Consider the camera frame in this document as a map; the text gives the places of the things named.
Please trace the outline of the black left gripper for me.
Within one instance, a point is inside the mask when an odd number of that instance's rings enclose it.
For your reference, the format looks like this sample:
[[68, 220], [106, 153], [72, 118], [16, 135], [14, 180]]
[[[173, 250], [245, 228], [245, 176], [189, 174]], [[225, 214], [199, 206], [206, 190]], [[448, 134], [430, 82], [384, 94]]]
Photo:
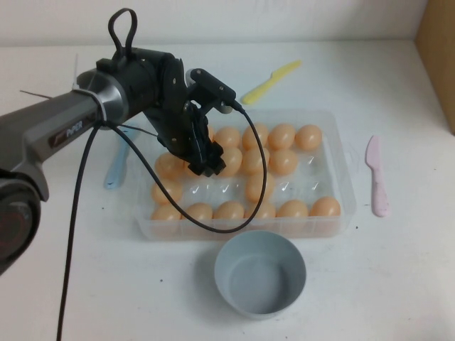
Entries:
[[188, 98], [182, 60], [167, 60], [160, 81], [158, 103], [144, 111], [158, 133], [159, 142], [174, 156], [189, 163], [196, 175], [210, 177], [210, 169], [219, 175], [226, 167], [222, 158], [224, 150], [210, 140], [208, 120]]

